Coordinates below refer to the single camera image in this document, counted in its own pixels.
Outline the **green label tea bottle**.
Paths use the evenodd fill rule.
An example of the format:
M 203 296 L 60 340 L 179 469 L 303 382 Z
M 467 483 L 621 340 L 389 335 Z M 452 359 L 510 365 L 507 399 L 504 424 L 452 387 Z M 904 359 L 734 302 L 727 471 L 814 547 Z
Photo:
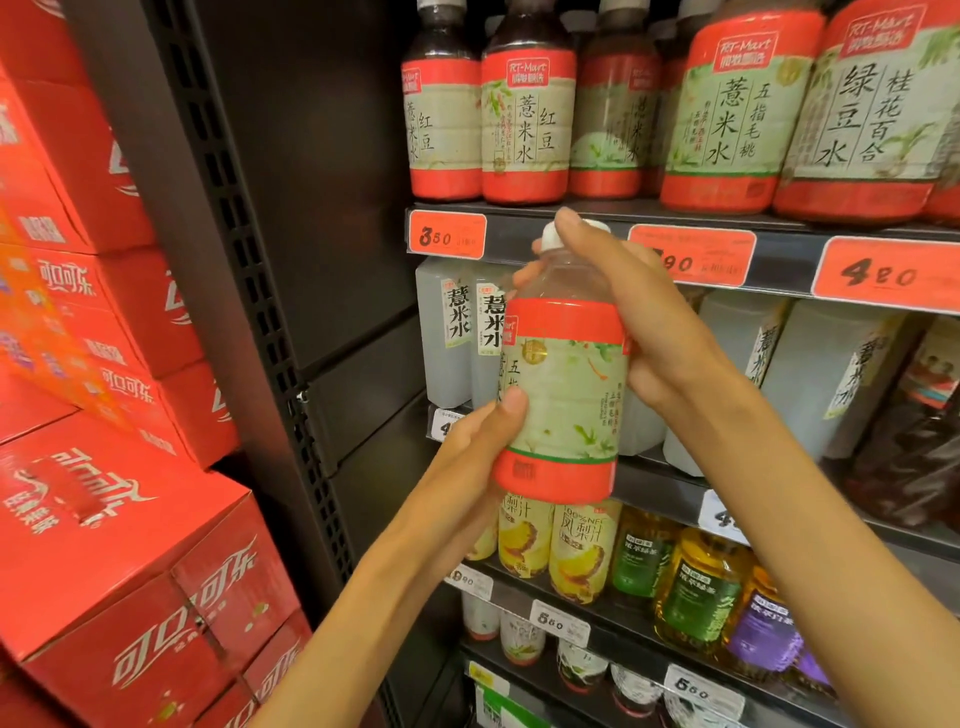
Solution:
M 656 592 L 656 636 L 680 650 L 711 655 L 738 604 L 752 563 L 748 546 L 684 528 Z
M 607 580 L 615 605 L 633 611 L 653 606 L 682 530 L 671 518 L 623 506 Z

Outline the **dark drink bottle colourful label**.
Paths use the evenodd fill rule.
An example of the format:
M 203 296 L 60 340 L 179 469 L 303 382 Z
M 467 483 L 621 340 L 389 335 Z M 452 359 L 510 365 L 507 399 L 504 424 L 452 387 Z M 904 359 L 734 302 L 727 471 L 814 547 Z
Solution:
M 847 474 L 847 498 L 917 529 L 960 492 L 960 316 L 938 316 L 918 344 Z

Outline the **black metal shelving unit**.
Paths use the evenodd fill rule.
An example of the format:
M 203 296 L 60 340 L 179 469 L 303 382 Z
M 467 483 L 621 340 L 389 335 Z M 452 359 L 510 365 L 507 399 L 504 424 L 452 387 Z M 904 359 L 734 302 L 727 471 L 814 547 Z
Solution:
M 409 209 L 492 213 L 491 258 L 531 257 L 551 207 L 414 202 L 401 61 L 416 0 L 61 0 L 201 346 L 236 423 L 245 475 L 318 623 L 414 488 L 427 437 Z M 652 619 L 602 597 L 561 600 L 496 556 L 473 566 L 493 603 L 585 619 L 592 649 L 651 681 L 679 664 L 746 698 L 743 728 L 853 728 L 827 696 L 767 685 L 668 646 Z M 466 636 L 458 588 L 439 586 L 362 728 L 476 728 L 473 660 L 554 725 L 661 728 L 610 687 L 578 695 L 556 639 L 536 664 Z

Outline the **white price tag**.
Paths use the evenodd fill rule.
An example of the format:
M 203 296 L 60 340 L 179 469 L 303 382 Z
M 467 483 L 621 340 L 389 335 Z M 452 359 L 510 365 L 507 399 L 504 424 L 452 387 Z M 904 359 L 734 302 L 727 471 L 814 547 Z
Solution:
M 443 578 L 443 582 L 474 599 L 494 602 L 494 578 L 466 563 L 457 564 L 450 574 Z
M 713 489 L 707 489 L 703 493 L 697 528 L 715 537 L 738 543 L 743 547 L 750 546 L 749 540 L 738 527 L 732 512 Z
M 529 622 L 580 650 L 589 648 L 592 626 L 579 616 L 565 612 L 545 601 L 539 599 L 532 601 Z
M 427 437 L 435 442 L 443 443 L 448 438 L 453 426 L 469 413 L 468 410 L 462 410 L 462 408 L 433 407 L 428 418 Z
M 686 700 L 723 724 L 738 724 L 746 708 L 746 698 L 740 692 L 678 663 L 668 664 L 663 685 L 671 696 Z

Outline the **pale tea bottle white cap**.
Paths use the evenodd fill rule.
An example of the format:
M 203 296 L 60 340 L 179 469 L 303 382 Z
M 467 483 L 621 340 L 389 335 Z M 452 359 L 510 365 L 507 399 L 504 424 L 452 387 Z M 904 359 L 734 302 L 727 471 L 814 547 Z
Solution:
M 493 480 L 547 504 L 583 505 L 614 490 L 630 339 L 606 278 L 572 253 L 556 224 L 541 236 L 540 274 L 507 302 L 498 394 L 529 405 Z

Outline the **orange price tag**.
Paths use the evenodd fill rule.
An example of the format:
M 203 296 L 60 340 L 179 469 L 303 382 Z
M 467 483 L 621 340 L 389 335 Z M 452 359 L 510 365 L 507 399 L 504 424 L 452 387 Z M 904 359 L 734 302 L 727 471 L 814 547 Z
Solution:
M 653 250 L 678 284 L 740 288 L 746 284 L 758 236 L 739 228 L 634 224 L 628 241 Z
M 480 261 L 487 230 L 483 213 L 414 208 L 407 215 L 407 249 L 427 257 Z
M 811 295 L 960 315 L 960 242 L 830 237 L 822 248 Z

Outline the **green and white package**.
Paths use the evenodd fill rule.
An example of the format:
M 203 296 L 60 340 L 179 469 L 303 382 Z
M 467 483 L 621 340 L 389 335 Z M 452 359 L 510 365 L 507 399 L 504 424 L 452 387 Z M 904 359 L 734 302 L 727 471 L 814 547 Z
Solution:
M 474 684 L 476 728 L 556 728 L 498 692 Z

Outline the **stack of red soda cartons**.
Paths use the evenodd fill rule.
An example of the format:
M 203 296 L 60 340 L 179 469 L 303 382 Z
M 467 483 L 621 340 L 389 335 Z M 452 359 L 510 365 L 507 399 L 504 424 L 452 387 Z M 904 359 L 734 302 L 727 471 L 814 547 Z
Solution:
M 62 0 L 0 0 L 0 728 L 256 728 L 310 637 Z

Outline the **small white-cap bottle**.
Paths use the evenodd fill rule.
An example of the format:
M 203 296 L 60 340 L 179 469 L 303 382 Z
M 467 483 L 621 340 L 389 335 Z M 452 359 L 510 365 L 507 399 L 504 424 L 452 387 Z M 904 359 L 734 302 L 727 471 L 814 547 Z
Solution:
M 616 662 L 609 664 L 609 674 L 613 702 L 622 713 L 637 720 L 653 716 L 665 692 L 662 685 Z
M 543 629 L 507 611 L 500 613 L 499 639 L 507 660 L 519 667 L 534 665 L 546 649 Z
M 461 592 L 462 622 L 466 634 L 477 642 L 497 640 L 500 633 L 501 609 L 495 604 Z
M 562 683 L 578 695 L 588 695 L 601 685 L 610 666 L 605 658 L 562 638 L 556 655 Z

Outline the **person's left forearm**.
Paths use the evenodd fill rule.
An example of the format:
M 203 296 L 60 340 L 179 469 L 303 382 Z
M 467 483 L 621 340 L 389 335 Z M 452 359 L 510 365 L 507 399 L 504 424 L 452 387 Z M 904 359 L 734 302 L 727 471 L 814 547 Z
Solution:
M 426 601 L 490 518 L 397 516 L 248 728 L 359 728 Z

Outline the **row of red-label bottles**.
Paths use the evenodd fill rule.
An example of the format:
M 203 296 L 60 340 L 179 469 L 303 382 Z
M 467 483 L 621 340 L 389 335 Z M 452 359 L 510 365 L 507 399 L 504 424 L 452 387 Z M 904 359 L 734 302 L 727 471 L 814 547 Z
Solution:
M 417 0 L 402 64 L 414 195 L 535 206 L 655 196 L 672 212 L 885 226 L 953 219 L 960 0 Z

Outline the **person's left hand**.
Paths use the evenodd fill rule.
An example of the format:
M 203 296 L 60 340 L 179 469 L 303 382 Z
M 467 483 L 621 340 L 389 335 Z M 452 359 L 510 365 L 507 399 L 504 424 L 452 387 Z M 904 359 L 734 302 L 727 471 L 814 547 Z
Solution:
M 436 586 L 498 515 L 498 454 L 480 452 L 480 409 L 453 425 L 384 535 L 406 573 Z

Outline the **yellow pineapple juice bottle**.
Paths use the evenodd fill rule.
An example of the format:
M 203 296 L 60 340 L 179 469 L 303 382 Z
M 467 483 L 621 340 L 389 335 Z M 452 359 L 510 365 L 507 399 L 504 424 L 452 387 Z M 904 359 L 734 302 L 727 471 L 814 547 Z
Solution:
M 562 598 L 587 605 L 602 594 L 621 509 L 622 504 L 615 499 L 556 507 L 548 573 L 552 588 Z
M 548 568 L 555 505 L 507 492 L 498 519 L 498 557 L 513 576 L 532 579 Z
M 498 551 L 498 518 L 490 522 L 474 545 L 464 556 L 465 561 L 478 562 L 492 557 Z

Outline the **person's right hand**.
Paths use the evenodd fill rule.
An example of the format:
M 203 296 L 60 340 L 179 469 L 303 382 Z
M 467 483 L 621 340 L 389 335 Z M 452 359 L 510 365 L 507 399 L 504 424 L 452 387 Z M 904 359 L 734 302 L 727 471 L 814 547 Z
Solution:
M 620 241 L 645 262 L 643 313 L 619 313 L 632 340 L 628 382 L 645 405 L 678 426 L 700 413 L 708 394 L 731 383 L 738 371 L 654 250 Z

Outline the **yellow price tag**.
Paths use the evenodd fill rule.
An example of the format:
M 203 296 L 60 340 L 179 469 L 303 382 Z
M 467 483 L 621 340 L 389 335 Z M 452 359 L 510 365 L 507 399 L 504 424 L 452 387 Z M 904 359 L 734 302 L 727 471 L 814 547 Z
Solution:
M 465 673 L 474 683 L 485 690 L 490 690 L 502 698 L 510 698 L 511 683 L 480 662 L 468 660 Z

